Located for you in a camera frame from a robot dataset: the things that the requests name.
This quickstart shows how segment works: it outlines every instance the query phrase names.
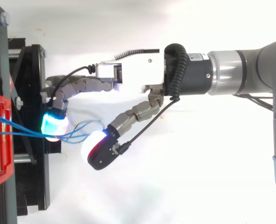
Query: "blue cable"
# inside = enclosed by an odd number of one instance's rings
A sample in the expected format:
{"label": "blue cable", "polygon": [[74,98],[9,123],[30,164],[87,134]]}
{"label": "blue cable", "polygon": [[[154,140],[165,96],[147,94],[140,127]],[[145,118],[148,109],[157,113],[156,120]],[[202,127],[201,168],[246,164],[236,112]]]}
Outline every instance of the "blue cable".
{"label": "blue cable", "polygon": [[[39,132],[34,132],[34,131],[32,131],[32,130],[30,130],[30,129],[28,129],[28,128],[25,128],[25,127],[23,127],[23,126],[21,126],[21,125],[18,125],[18,124],[16,124],[16,123],[14,123],[14,122],[12,122],[12,121],[10,121],[10,120],[4,119],[4,118],[2,118],[2,117],[0,117],[0,122],[9,124],[10,126],[15,127],[15,128],[17,128],[17,129],[20,129],[20,130],[22,130],[22,131],[25,131],[25,132],[28,132],[28,133],[32,133],[33,135],[39,135],[39,136],[41,136],[42,138],[51,137],[51,136],[46,136],[46,134],[42,134],[42,133],[39,133]],[[60,137],[70,138],[72,134],[74,134],[75,132],[78,132],[79,130],[81,130],[82,128],[84,128],[85,126],[87,126],[88,124],[90,124],[90,123],[92,123],[92,122],[98,122],[98,121],[94,121],[94,120],[89,121],[89,122],[87,122],[85,125],[81,126],[80,128],[78,128],[78,129],[76,129],[76,130],[74,130],[74,131],[72,131],[72,132],[70,132],[70,133],[61,135]]]}
{"label": "blue cable", "polygon": [[[77,135],[77,136],[72,136],[74,133],[78,132],[79,130],[81,130],[82,128],[84,128],[85,126],[87,126],[88,124],[92,123],[92,122],[97,122],[97,121],[88,121],[85,125],[81,126],[80,128],[78,129],[75,129],[74,131],[68,133],[68,134],[65,134],[65,135],[58,135],[58,136],[54,136],[54,135],[47,135],[47,134],[42,134],[42,133],[39,133],[39,132],[34,132],[30,129],[27,129],[21,125],[18,125],[12,121],[9,121],[7,119],[4,119],[2,117],[0,117],[0,122],[2,123],[6,123],[14,128],[17,128],[19,130],[22,130],[22,131],[25,131],[25,132],[28,132],[28,133],[15,133],[15,132],[0,132],[0,134],[10,134],[10,135],[20,135],[20,136],[28,136],[28,137],[35,137],[35,138],[57,138],[57,139],[60,139],[61,141],[63,142],[67,142],[67,143],[70,143],[70,144],[78,144],[80,142],[83,142],[87,139],[87,137],[89,136],[89,134],[82,134],[82,135]],[[80,137],[84,137],[84,139],[82,139],[81,141],[78,141],[78,142],[71,142],[71,141],[68,141],[69,139],[74,139],[74,138],[80,138]]]}
{"label": "blue cable", "polygon": [[45,137],[46,137],[46,136],[44,136],[44,134],[42,134],[42,133],[34,132],[34,131],[32,131],[32,130],[30,130],[30,129],[28,129],[28,128],[25,128],[25,127],[23,127],[23,126],[21,126],[21,125],[18,125],[18,124],[16,124],[16,123],[14,123],[14,122],[12,122],[12,121],[10,121],[10,120],[4,119],[4,118],[2,118],[2,117],[0,117],[0,122],[6,123],[6,124],[8,124],[8,125],[10,125],[10,126],[12,126],[12,127],[15,127],[15,128],[17,128],[17,129],[20,129],[20,130],[22,130],[22,131],[25,131],[25,132],[28,132],[28,133],[32,133],[32,134],[34,134],[34,135],[42,136],[42,138],[45,138]]}

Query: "coiled black cable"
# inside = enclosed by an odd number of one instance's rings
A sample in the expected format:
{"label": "coiled black cable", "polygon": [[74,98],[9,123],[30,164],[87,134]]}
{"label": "coiled black cable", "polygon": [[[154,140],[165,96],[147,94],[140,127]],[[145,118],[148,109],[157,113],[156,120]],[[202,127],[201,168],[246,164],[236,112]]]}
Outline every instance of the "coiled black cable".
{"label": "coiled black cable", "polygon": [[95,64],[89,65],[87,70],[90,74],[95,73],[96,72],[96,65]]}
{"label": "coiled black cable", "polygon": [[168,89],[169,89],[169,95],[172,96],[170,98],[170,100],[179,101],[180,100],[180,98],[179,98],[180,85],[181,85],[181,82],[185,75],[186,66],[188,63],[186,49],[180,44],[173,43],[173,44],[168,45],[165,48],[164,52],[165,52],[165,54],[176,55],[178,58],[176,70],[175,70],[172,80],[168,86]]}

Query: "black cylindrical joint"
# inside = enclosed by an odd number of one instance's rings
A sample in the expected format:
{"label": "black cylindrical joint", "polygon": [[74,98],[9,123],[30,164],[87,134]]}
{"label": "black cylindrical joint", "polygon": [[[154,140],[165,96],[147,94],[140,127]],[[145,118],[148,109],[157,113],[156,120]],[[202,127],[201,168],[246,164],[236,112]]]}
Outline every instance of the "black cylindrical joint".
{"label": "black cylindrical joint", "polygon": [[[205,94],[210,89],[213,80],[213,66],[210,59],[204,54],[187,54],[188,64],[180,86],[180,95]],[[165,90],[173,78],[177,66],[177,57],[165,54]]]}

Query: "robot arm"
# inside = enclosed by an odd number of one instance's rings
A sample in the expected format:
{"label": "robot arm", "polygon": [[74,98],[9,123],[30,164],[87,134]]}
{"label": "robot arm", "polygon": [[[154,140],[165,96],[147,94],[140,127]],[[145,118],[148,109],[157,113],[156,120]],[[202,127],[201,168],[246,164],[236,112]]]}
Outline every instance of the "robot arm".
{"label": "robot arm", "polygon": [[127,150],[130,144],[119,145],[117,139],[135,122],[157,114],[164,96],[179,100],[179,95],[271,92],[276,178],[276,42],[262,49],[211,51],[207,55],[186,54],[182,49],[172,51],[168,47],[164,55],[154,50],[128,51],[98,64],[96,72],[96,77],[82,77],[63,86],[56,93],[53,108],[65,110],[66,100],[82,91],[110,91],[122,86],[151,91],[149,101],[118,115],[102,133],[89,137],[83,155],[94,169],[103,169]]}

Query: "black connector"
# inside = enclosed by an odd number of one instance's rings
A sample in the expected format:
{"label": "black connector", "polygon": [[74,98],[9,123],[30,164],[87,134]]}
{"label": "black connector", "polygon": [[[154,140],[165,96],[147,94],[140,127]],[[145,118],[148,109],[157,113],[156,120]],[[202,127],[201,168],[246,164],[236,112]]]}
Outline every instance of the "black connector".
{"label": "black connector", "polygon": [[117,151],[120,155],[122,155],[122,154],[124,154],[125,151],[127,151],[127,150],[129,149],[130,146],[131,146],[131,143],[128,141],[128,142],[122,144],[120,147],[118,147],[118,148],[116,149],[116,151]]}

